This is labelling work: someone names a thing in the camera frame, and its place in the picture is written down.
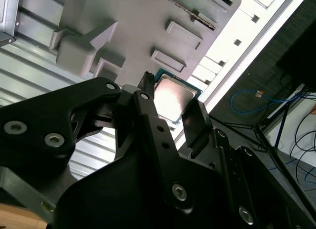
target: blue cable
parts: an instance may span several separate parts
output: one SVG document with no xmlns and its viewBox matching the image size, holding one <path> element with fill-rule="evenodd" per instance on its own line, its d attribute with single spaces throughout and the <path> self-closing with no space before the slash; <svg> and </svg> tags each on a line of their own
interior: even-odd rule
<svg viewBox="0 0 316 229">
<path fill-rule="evenodd" d="M 307 179 L 308 175 L 310 175 L 314 169 L 315 169 L 315 167 L 313 167 L 313 168 L 305 175 L 305 181 L 306 181 L 307 183 L 316 185 L 316 182 L 311 182 L 311 181 L 309 181 L 309 180 Z"/>
<path fill-rule="evenodd" d="M 247 111 L 247 112 L 240 112 L 240 111 L 237 111 L 235 108 L 234 108 L 234 98 L 236 97 L 236 95 L 240 94 L 240 93 L 243 93 L 243 92 L 248 92 L 248 93 L 258 93 L 256 90 L 252 90 L 252 89 L 242 89 L 242 90 L 239 90 L 237 92 L 235 92 L 235 94 L 231 97 L 231 108 L 234 112 L 238 113 L 238 114 L 241 114 L 241 115 L 245 115 L 245 114 L 251 114 L 251 113 L 254 113 L 254 112 L 257 112 L 257 111 L 260 111 L 260 110 L 263 110 L 267 107 L 269 107 L 270 105 L 273 105 L 273 104 L 277 104 L 277 103 L 283 103 L 283 102 L 290 102 L 290 101 L 293 101 L 295 100 L 296 98 L 299 98 L 298 95 L 295 95 L 293 96 L 291 99 L 280 99 L 280 100 L 277 100 L 277 99 L 273 99 L 271 97 L 269 97 L 268 95 L 266 94 L 262 94 L 261 96 L 270 100 L 270 101 L 273 101 L 273 103 L 271 104 L 268 104 L 268 105 L 265 105 L 265 106 L 262 106 L 262 107 L 259 107 L 257 109 L 254 109 L 254 110 L 251 110 L 251 111 Z"/>
<path fill-rule="evenodd" d="M 287 162 L 285 165 L 290 164 L 290 163 L 292 163 L 292 162 L 294 162 L 296 160 L 297 159 L 291 160 L 291 161 Z M 275 170 L 275 169 L 277 169 L 277 167 L 271 168 L 271 169 L 269 169 L 269 171 L 272 171 L 272 170 Z"/>
</svg>

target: black monitor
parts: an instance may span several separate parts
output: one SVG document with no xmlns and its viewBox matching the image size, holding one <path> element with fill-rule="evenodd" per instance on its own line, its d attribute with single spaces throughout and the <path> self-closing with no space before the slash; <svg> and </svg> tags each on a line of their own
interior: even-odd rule
<svg viewBox="0 0 316 229">
<path fill-rule="evenodd" d="M 277 66 L 316 92 L 316 20 L 278 61 Z"/>
</svg>

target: wooden surface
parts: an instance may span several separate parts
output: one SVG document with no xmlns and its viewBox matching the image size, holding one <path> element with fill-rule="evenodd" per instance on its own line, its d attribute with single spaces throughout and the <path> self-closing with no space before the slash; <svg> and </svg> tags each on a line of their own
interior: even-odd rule
<svg viewBox="0 0 316 229">
<path fill-rule="evenodd" d="M 0 228 L 2 226 L 5 229 L 46 229 L 46 223 L 34 213 L 0 204 Z"/>
</svg>

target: screw head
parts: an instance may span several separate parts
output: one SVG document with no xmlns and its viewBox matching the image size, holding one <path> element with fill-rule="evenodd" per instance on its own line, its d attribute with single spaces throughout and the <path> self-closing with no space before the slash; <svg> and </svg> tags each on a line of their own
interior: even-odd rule
<svg viewBox="0 0 316 229">
<path fill-rule="evenodd" d="M 174 184 L 172 186 L 172 193 L 179 201 L 187 200 L 187 197 L 188 197 L 187 192 L 183 188 L 183 186 L 181 186 L 179 184 Z"/>
<path fill-rule="evenodd" d="M 239 207 L 239 215 L 248 225 L 253 225 L 253 218 L 247 209 L 240 206 Z"/>
<path fill-rule="evenodd" d="M 8 123 L 6 123 L 4 125 L 4 131 L 7 134 L 23 134 L 25 131 L 27 131 L 28 127 L 26 126 L 25 123 L 17 121 L 17 120 L 13 120 L 13 121 L 9 121 Z"/>
<path fill-rule="evenodd" d="M 50 147 L 59 148 L 64 144 L 65 139 L 60 134 L 51 133 L 45 136 L 44 141 Z"/>
<path fill-rule="evenodd" d="M 114 90 L 115 89 L 115 86 L 110 84 L 110 83 L 107 83 L 107 88 L 111 89 L 111 90 Z"/>
<path fill-rule="evenodd" d="M 226 137 L 225 134 L 224 134 L 221 130 L 218 130 L 217 133 L 218 133 L 221 137 L 223 137 L 223 138 Z"/>
<path fill-rule="evenodd" d="M 142 98 L 146 99 L 146 100 L 148 100 L 148 99 L 149 99 L 149 96 L 147 96 L 147 95 L 146 95 L 146 94 L 144 94 L 144 93 L 140 94 L 140 96 L 141 96 Z"/>
</svg>

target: metal cpu lid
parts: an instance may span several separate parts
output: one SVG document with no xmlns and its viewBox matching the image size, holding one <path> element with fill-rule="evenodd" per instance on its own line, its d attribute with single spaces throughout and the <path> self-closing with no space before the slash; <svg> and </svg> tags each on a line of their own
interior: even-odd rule
<svg viewBox="0 0 316 229">
<path fill-rule="evenodd" d="M 201 90 L 163 69 L 158 71 L 155 80 L 154 102 L 157 112 L 175 128 L 182 111 L 201 94 Z"/>
</svg>

